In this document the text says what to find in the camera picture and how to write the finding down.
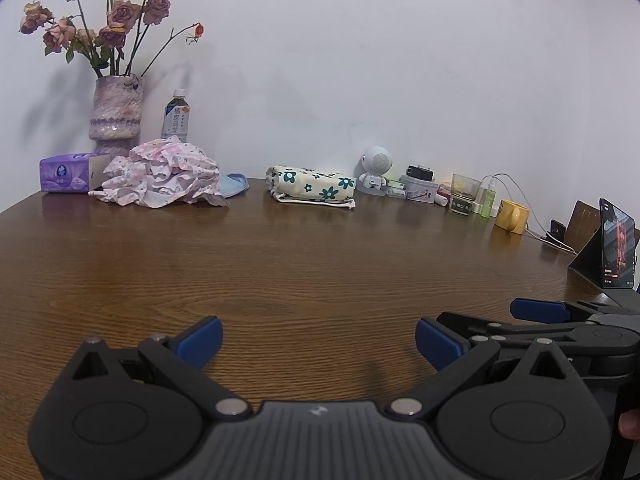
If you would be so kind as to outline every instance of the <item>wooden table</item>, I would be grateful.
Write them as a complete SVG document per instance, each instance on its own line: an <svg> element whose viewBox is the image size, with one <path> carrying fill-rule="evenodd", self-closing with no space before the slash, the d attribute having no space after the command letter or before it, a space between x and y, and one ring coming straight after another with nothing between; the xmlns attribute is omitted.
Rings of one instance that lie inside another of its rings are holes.
<svg viewBox="0 0 640 480"><path fill-rule="evenodd" d="M437 205L356 194L284 205L252 181L229 208L36 194L0 214L0 478L39 478L32 413L87 336L135 346L224 323L206 371L261 399L388 400L432 372L421 316L510 320L517 296L592 299L571 256Z"/></svg>

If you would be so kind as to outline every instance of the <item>white wall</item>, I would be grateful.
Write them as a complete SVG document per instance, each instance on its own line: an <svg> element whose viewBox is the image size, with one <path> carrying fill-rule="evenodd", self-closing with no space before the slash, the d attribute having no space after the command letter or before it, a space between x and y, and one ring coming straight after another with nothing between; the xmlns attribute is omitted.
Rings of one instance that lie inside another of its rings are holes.
<svg viewBox="0 0 640 480"><path fill-rule="evenodd" d="M82 59L69 67L62 56L44 59L39 33L18 34L27 1L0 2L5 172L24 173L0 191L0 210L38 189L40 158L90 146L92 72ZM82 1L99 28L103 0ZM440 180L506 171L545 224L565 213L577 163L564 153L584 135L588 98L583 0L172 3L139 70L171 26L199 20L206 33L199 44L175 41L150 71L144 140L158 136L172 89L186 86L190 140L223 171L263 176L270 164L292 164L351 173L364 148L381 144L399 173L408 163L431 165Z"/></svg>
<svg viewBox="0 0 640 480"><path fill-rule="evenodd" d="M573 200L607 198L640 224L640 2L586 0L586 10L591 95Z"/></svg>

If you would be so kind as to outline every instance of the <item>glass cup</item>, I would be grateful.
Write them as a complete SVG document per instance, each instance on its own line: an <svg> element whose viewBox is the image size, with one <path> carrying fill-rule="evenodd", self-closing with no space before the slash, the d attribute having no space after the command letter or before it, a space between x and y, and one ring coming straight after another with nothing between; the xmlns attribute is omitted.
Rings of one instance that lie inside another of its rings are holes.
<svg viewBox="0 0 640 480"><path fill-rule="evenodd" d="M453 174L451 181L451 200L449 201L449 211L468 216L478 191L480 181L468 176Z"/></svg>

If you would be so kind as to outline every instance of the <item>purple tissue package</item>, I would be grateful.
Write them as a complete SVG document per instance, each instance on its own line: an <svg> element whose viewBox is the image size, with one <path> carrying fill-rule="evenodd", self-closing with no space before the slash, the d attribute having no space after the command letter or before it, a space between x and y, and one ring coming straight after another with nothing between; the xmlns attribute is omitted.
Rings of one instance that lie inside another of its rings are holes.
<svg viewBox="0 0 640 480"><path fill-rule="evenodd" d="M70 153L40 161L40 189L58 193L86 193L107 179L104 168L111 155Z"/></svg>

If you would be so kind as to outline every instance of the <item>vase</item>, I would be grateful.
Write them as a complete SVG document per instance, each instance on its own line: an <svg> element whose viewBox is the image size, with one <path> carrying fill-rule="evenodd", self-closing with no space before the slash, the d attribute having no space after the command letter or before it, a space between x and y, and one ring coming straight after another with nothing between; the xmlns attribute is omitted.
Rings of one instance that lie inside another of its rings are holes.
<svg viewBox="0 0 640 480"><path fill-rule="evenodd" d="M138 144L144 88L135 75L108 75L95 81L89 138L95 140L96 153L127 156Z"/></svg>

